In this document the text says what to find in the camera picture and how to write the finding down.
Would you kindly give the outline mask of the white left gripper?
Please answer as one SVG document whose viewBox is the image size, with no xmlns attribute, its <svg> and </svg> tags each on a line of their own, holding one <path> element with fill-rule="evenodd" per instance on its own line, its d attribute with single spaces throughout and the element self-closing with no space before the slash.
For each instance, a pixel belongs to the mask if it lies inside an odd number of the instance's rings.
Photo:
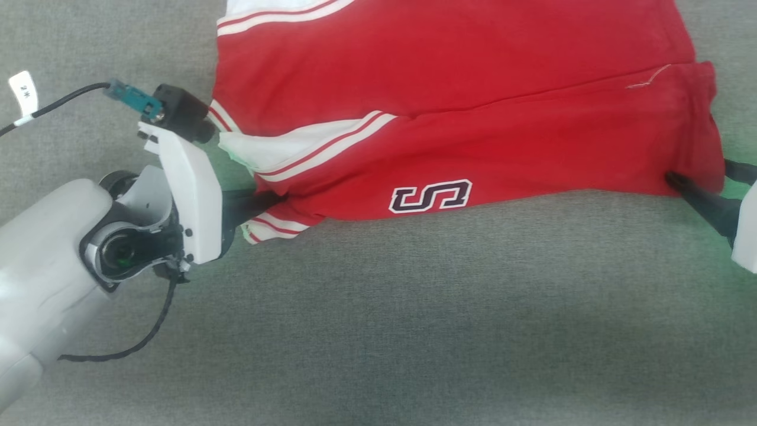
<svg viewBox="0 0 757 426">
<path fill-rule="evenodd" d="M 179 224 L 184 231 L 183 251 L 187 261 L 205 264 L 219 258 L 222 229 L 239 227 L 286 196 L 273 191 L 223 191 L 205 151 L 174 132 L 140 122 L 138 129 L 148 140 L 144 148 L 158 156 L 167 177 Z"/>
</svg>

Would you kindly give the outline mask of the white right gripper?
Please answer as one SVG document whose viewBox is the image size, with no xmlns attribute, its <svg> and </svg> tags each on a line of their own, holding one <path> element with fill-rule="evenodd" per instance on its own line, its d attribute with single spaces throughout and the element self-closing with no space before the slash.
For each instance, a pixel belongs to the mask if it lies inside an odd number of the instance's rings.
<svg viewBox="0 0 757 426">
<path fill-rule="evenodd" d="M 757 166 L 725 159 L 724 171 L 729 180 L 751 186 L 741 201 L 706 191 L 681 173 L 667 172 L 665 181 L 733 247 L 732 261 L 756 273 Z"/>
</svg>

